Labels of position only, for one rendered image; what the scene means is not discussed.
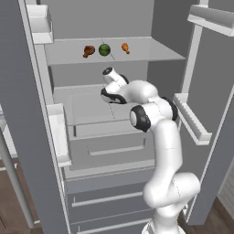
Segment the grey fridge body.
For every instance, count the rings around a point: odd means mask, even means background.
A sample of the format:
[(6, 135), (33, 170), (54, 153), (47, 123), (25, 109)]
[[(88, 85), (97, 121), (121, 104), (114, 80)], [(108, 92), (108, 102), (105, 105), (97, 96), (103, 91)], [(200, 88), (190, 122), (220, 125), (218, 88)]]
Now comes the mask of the grey fridge body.
[[(52, 95), (58, 87), (103, 84), (102, 71), (114, 66), (128, 80), (152, 82), (160, 94), (172, 98), (182, 86), (188, 39), (178, 0), (36, 0), (47, 5), (56, 39), (152, 37), (183, 56), (180, 60), (117, 61), (49, 65)], [(69, 138), (139, 133), (128, 120), (69, 125)]]

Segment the grey crisper drawer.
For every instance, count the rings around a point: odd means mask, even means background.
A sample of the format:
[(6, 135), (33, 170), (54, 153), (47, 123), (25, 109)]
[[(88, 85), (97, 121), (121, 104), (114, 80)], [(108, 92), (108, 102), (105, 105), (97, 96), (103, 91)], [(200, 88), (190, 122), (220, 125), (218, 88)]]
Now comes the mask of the grey crisper drawer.
[[(88, 151), (103, 151), (144, 145), (144, 149), (118, 154), (91, 156)], [(70, 141), (71, 170), (154, 160), (154, 141), (150, 133), (126, 133)]]

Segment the grey left fridge door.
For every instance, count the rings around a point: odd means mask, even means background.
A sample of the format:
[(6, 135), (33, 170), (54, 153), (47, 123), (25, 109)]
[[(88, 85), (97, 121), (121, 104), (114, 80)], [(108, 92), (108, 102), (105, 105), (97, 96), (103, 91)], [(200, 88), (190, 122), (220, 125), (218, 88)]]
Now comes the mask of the grey left fridge door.
[(70, 234), (25, 0), (0, 0), (0, 104), (44, 234)]

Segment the white door bin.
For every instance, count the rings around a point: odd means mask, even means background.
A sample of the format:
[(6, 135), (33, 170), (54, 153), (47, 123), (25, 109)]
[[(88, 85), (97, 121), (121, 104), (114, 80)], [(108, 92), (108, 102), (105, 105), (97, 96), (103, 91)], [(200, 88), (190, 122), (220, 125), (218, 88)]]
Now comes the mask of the white door bin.
[(192, 5), (187, 20), (195, 25), (234, 37), (234, 13), (209, 8), (207, 5)]
[(62, 103), (47, 106), (50, 130), (52, 133), (58, 166), (71, 165), (69, 131)]
[(179, 118), (188, 130), (196, 145), (209, 145), (212, 133), (209, 133), (192, 109), (188, 106), (187, 93), (176, 93), (173, 101), (178, 109)]
[(53, 26), (47, 5), (27, 5), (27, 13), (35, 45), (51, 44)]

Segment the grey fridge door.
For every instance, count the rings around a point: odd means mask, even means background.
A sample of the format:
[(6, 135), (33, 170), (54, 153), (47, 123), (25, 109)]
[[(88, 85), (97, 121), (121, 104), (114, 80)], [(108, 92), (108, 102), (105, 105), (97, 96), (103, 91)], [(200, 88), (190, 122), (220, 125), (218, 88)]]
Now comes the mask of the grey fridge door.
[(188, 203), (186, 222), (201, 225), (208, 216), (234, 156), (234, 37), (228, 37), (187, 20), (192, 5), (234, 13), (234, 0), (178, 0), (188, 34), (185, 76), (181, 92), (205, 129), (209, 145), (196, 145), (181, 125), (185, 171), (196, 174), (200, 193)]
[(70, 234), (25, 0), (0, 0), (0, 104), (44, 234)]

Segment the dark brown chicken drumstick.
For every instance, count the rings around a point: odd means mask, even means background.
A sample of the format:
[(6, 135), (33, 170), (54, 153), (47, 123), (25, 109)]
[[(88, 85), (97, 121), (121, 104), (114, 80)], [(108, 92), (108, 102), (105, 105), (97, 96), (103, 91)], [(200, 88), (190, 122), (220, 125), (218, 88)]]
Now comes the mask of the dark brown chicken drumstick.
[(95, 47), (94, 46), (86, 46), (84, 48), (83, 57), (87, 58), (89, 55), (92, 55), (94, 52), (95, 52)]

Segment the green avocado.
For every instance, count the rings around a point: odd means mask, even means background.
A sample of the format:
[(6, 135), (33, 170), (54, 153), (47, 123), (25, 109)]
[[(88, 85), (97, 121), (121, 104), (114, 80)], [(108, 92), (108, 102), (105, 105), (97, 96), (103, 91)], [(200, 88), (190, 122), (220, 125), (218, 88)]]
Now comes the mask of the green avocado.
[(111, 53), (110, 46), (108, 44), (101, 44), (99, 46), (99, 53), (104, 57), (108, 56)]

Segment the glass fridge shelf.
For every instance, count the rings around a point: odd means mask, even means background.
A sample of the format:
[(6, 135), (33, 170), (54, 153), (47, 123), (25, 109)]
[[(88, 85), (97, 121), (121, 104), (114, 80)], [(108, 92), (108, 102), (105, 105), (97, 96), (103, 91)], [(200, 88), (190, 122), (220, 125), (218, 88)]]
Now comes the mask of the glass fridge shelf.
[[(122, 43), (128, 44), (130, 54), (122, 50)], [(106, 57), (99, 53), (101, 44), (108, 44), (111, 48), (111, 53)], [(94, 46), (95, 52), (84, 58), (86, 46)], [(152, 37), (56, 39), (53, 44), (46, 45), (46, 55), (49, 65), (184, 59)]]
[(129, 120), (136, 103), (107, 103), (101, 98), (103, 87), (103, 84), (58, 87), (54, 89), (54, 102), (64, 105), (69, 125)]

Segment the grey freezer drawer front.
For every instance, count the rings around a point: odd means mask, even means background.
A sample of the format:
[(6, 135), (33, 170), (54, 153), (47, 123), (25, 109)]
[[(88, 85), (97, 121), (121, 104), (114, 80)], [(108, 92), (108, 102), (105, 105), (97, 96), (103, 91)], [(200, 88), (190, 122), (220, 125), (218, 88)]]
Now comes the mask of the grey freezer drawer front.
[(148, 209), (149, 207), (145, 204), (143, 196), (82, 207), (72, 207), (71, 204), (90, 199), (143, 192), (149, 176), (148, 172), (142, 171), (68, 181), (66, 189), (69, 222), (75, 224), (96, 218), (107, 218)]
[[(106, 226), (117, 225), (121, 223), (136, 221), (145, 218), (152, 218), (154, 211), (152, 209), (145, 209), (141, 211), (134, 211), (126, 214), (111, 216), (107, 218), (97, 218), (89, 221), (83, 221), (70, 225), (71, 234), (77, 234), (77, 232), (103, 228)], [(107, 230), (98, 232), (95, 234), (141, 234), (145, 224), (134, 225), (121, 229)]]

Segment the grey right fridge door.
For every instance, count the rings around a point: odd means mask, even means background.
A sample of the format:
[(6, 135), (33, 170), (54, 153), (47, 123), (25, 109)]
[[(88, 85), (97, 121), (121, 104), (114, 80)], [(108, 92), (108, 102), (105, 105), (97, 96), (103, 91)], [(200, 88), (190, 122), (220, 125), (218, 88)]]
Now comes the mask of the grey right fridge door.
[(228, 37), (187, 20), (192, 5), (234, 13), (234, 0), (178, 0), (188, 34), (185, 76), (181, 92), (205, 129), (209, 145), (196, 145), (181, 125), (185, 171), (196, 174), (200, 193), (188, 203), (186, 222), (201, 225), (208, 216), (234, 156), (234, 37)]

